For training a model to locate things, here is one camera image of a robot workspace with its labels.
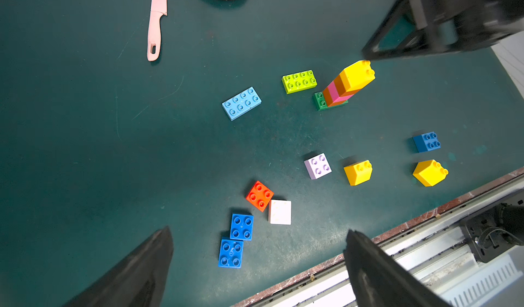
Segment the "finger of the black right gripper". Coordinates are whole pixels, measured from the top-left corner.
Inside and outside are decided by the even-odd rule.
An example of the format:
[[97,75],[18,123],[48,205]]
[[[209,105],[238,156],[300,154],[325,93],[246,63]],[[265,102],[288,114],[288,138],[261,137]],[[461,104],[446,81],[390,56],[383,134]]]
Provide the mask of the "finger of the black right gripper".
[[[431,8],[426,3],[430,0],[396,0],[382,24],[362,49],[367,60],[390,59],[398,57],[416,57],[426,55],[434,48],[434,23]],[[379,47],[390,30],[403,15],[410,13],[415,22],[415,30],[393,49]]]

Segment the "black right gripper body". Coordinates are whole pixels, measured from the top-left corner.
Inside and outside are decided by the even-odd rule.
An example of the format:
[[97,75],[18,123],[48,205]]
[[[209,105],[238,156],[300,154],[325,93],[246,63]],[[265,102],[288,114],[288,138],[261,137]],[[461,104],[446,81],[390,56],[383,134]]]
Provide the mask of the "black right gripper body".
[[451,53],[492,46],[523,31],[523,0],[409,0],[409,47]]

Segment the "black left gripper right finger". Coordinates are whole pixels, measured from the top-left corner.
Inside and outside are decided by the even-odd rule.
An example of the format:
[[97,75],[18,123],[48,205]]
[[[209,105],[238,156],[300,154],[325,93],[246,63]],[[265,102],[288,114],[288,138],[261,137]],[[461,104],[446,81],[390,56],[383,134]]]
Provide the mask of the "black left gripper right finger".
[[343,251],[359,306],[447,306],[365,234],[350,230]]

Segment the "yellow lego brick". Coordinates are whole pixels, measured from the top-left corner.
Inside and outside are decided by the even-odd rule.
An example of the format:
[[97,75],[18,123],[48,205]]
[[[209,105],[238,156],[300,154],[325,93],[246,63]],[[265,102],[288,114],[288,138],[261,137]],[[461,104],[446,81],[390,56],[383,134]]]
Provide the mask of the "yellow lego brick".
[[375,80],[375,71],[369,60],[361,60],[346,67],[339,77],[346,92],[357,91]]
[[373,166],[369,160],[359,162],[346,166],[344,168],[345,174],[351,186],[357,186],[363,182],[370,180]]
[[413,176],[425,187],[432,187],[445,180],[449,171],[436,160],[417,163]]

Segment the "pink lego brick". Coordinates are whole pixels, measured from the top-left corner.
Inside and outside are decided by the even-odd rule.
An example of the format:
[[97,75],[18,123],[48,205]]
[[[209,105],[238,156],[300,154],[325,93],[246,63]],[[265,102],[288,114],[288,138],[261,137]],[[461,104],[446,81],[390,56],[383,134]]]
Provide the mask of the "pink lego brick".
[[337,91],[337,87],[335,85],[335,82],[332,81],[329,86],[327,86],[327,90],[328,90],[328,94],[329,94],[329,97],[330,99],[327,100],[329,101],[329,105],[341,105],[343,103],[345,103],[349,98],[351,98],[353,95],[349,95],[349,96],[340,96],[338,91]]

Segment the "orange lego brick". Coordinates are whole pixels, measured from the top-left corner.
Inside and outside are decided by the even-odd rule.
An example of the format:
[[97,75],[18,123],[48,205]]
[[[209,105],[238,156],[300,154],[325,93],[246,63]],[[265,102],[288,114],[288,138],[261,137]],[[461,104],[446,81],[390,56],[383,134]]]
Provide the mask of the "orange lego brick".
[[338,91],[333,82],[331,82],[329,86],[327,86],[325,90],[322,91],[322,94],[323,94],[324,100],[326,101],[326,106],[328,108],[339,106],[339,105],[345,105],[347,103],[347,100],[344,100],[340,96],[338,96]]
[[334,79],[334,82],[340,96],[349,96],[356,94],[362,88],[361,86],[352,87],[349,81],[343,75],[338,75]]

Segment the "dark green lego plate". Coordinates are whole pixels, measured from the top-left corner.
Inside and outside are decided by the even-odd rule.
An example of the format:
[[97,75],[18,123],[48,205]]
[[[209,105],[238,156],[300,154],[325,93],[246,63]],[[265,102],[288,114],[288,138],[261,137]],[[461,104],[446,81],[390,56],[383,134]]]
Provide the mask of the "dark green lego plate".
[[335,106],[335,107],[328,108],[326,106],[326,101],[324,100],[322,92],[314,93],[314,95],[313,95],[313,102],[315,103],[315,106],[316,106],[318,111],[324,111],[324,110],[327,110],[327,109],[333,109],[335,107],[338,107],[338,106]]

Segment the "blue lego brick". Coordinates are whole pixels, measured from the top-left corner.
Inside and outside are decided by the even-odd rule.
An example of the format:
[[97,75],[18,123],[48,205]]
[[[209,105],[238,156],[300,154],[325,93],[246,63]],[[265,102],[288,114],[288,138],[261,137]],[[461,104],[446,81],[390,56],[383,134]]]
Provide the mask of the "blue lego brick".
[[251,241],[254,225],[254,216],[244,214],[232,214],[230,239]]
[[222,238],[218,267],[240,269],[242,267],[244,242]]
[[441,147],[441,143],[435,132],[427,132],[422,135],[413,136],[412,139],[419,153],[438,150]]

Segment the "lime green lego plate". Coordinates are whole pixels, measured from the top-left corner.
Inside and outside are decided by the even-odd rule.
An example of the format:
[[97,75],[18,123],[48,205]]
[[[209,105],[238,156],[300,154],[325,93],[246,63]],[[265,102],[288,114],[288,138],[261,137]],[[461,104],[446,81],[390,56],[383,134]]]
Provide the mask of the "lime green lego plate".
[[312,70],[306,70],[282,77],[286,94],[293,94],[304,90],[309,90],[317,86],[317,80]]

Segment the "purple lego brick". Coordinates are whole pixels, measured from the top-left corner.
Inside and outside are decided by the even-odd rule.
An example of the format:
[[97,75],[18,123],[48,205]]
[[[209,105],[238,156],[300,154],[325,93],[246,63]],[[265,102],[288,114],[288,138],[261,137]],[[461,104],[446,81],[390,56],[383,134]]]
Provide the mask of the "purple lego brick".
[[311,180],[318,180],[332,172],[332,168],[324,153],[311,152],[304,155],[304,165]]

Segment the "red lego brick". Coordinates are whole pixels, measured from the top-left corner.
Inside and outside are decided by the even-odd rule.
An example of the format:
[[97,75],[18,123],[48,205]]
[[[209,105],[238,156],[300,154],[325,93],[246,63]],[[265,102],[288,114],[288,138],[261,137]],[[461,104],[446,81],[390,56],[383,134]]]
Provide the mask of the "red lego brick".
[[255,206],[259,211],[264,212],[274,193],[260,181],[256,181],[246,196],[246,200]]

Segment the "cream lego brick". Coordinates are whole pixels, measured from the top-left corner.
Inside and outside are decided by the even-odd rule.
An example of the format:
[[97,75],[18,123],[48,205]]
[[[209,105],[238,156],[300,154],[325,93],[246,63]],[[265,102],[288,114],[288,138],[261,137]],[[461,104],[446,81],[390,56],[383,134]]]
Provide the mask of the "cream lego brick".
[[291,201],[271,200],[268,221],[272,225],[291,225]]

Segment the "light blue lego plate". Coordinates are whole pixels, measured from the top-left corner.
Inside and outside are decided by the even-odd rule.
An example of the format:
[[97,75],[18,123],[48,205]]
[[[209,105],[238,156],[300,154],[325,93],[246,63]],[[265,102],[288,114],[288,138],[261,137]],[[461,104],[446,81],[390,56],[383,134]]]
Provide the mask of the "light blue lego plate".
[[262,100],[254,87],[249,87],[236,96],[224,101],[222,107],[231,121],[259,106]]

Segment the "green table mat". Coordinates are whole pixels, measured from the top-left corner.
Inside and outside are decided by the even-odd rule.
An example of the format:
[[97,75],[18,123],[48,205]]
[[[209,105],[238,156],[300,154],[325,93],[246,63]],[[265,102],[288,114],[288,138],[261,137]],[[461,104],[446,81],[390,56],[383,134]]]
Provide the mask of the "green table mat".
[[[349,229],[380,235],[523,166],[523,98],[490,49],[373,61],[318,111],[394,0],[168,0],[147,61],[150,0],[1,0],[1,304],[60,306],[156,230],[174,254],[164,306],[229,306],[326,261]],[[259,106],[231,121],[249,87]],[[441,147],[419,153],[413,136]],[[311,180],[304,155],[332,172]],[[369,160],[351,186],[346,166]],[[425,187],[417,163],[449,171]],[[272,225],[260,181],[291,201]],[[232,214],[254,216],[240,269],[218,267]]]

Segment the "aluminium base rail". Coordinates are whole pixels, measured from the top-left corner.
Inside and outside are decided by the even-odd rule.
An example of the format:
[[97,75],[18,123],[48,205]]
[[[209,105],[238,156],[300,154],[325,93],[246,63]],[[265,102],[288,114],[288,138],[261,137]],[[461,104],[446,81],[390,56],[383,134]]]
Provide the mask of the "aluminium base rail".
[[[468,218],[496,203],[523,205],[523,169],[470,191],[380,236],[374,242],[451,306],[522,306],[523,248],[474,256]],[[345,260],[338,255],[241,302],[239,306],[356,306]]]

